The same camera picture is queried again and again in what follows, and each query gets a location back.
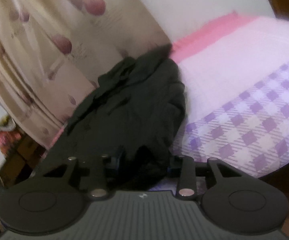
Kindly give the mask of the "cluttered clothes pile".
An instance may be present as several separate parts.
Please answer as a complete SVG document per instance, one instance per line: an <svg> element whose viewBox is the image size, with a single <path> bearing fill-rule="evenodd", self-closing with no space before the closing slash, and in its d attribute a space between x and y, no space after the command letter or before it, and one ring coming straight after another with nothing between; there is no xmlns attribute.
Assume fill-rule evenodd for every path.
<svg viewBox="0 0 289 240"><path fill-rule="evenodd" d="M14 119L5 115L0 119L0 151L4 158L8 158L8 153L26 133L19 127Z"/></svg>

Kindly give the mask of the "pink purple checked bedsheet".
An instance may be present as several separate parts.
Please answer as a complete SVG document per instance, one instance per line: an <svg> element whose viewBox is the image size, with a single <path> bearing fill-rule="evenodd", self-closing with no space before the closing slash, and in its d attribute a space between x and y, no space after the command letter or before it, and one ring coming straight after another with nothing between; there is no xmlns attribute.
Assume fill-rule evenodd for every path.
<svg viewBox="0 0 289 240"><path fill-rule="evenodd" d="M254 177L289 163L289 21L230 14L171 46L186 103L171 156Z"/></svg>

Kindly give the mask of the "black jacket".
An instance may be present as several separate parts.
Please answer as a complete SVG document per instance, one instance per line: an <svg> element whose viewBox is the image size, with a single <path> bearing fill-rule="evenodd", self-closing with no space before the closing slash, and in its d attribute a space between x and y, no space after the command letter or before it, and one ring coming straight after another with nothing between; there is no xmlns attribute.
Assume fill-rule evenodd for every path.
<svg viewBox="0 0 289 240"><path fill-rule="evenodd" d="M116 186L145 191L164 178L170 146L186 114L185 86L172 46L127 57L98 78L68 119L38 168L42 173L68 157L118 159Z"/></svg>

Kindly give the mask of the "floral beige curtain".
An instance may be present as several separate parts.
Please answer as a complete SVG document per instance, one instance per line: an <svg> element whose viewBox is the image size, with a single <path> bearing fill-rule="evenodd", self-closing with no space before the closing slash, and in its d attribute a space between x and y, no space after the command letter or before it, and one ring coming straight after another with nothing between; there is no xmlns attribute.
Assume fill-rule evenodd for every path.
<svg viewBox="0 0 289 240"><path fill-rule="evenodd" d="M0 0L0 104L48 147L100 75L168 43L140 0Z"/></svg>

